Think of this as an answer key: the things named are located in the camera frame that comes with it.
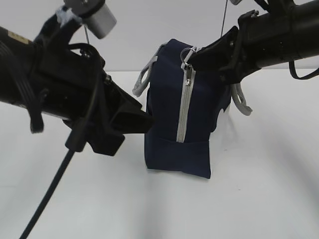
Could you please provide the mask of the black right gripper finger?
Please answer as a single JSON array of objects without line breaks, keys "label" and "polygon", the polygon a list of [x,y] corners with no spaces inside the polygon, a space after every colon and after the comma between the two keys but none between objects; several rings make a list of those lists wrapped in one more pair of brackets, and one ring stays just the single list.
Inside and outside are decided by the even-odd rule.
[{"label": "black right gripper finger", "polygon": [[226,66],[235,51],[239,29],[233,26],[222,37],[193,53],[188,63],[196,71],[216,71]]}]

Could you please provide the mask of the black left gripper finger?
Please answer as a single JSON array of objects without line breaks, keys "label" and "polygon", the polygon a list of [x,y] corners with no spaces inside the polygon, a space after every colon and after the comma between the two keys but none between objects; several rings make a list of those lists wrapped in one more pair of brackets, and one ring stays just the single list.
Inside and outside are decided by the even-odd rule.
[{"label": "black left gripper finger", "polygon": [[145,134],[153,124],[152,116],[136,100],[124,102],[113,116],[113,128],[123,134]]}]

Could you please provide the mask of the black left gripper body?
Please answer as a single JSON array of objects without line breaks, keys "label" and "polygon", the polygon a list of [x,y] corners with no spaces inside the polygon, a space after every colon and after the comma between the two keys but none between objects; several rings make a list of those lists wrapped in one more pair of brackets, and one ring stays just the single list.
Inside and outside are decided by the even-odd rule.
[{"label": "black left gripper body", "polygon": [[110,75],[103,73],[96,82],[84,115],[63,122],[71,128],[65,146],[74,152],[90,144],[97,154],[114,156],[125,140],[124,124],[115,124],[123,106],[139,110],[140,103],[120,88]]}]

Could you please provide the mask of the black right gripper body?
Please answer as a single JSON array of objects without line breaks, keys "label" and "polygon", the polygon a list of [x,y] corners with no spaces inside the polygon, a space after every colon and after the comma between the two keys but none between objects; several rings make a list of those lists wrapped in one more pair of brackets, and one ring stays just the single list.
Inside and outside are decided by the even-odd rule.
[{"label": "black right gripper body", "polygon": [[219,69],[221,81],[226,85],[239,84],[245,77],[259,71],[259,67],[244,46],[244,36],[247,25],[258,15],[258,10],[251,10],[241,15],[238,19],[239,29],[230,61],[226,66]]}]

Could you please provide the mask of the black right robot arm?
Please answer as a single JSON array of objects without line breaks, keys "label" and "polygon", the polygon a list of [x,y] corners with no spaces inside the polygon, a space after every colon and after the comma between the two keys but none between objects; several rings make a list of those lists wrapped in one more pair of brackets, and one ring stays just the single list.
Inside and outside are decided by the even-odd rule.
[{"label": "black right robot arm", "polygon": [[290,75],[309,80],[319,71],[298,76],[295,62],[319,54],[319,2],[258,0],[265,14],[251,10],[238,18],[213,43],[194,53],[189,62],[196,71],[218,72],[224,84],[240,83],[265,68],[288,63]]}]

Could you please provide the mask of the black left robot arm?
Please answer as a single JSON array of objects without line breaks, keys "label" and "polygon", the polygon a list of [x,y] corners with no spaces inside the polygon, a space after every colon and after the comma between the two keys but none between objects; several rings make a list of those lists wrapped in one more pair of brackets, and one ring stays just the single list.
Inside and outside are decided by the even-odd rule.
[{"label": "black left robot arm", "polygon": [[80,26],[54,14],[33,41],[1,28],[0,100],[28,111],[32,133],[43,132],[48,114],[71,128],[69,150],[81,152],[89,144],[95,153],[113,156],[126,134],[147,133],[154,121],[106,73],[94,46],[70,43]]}]

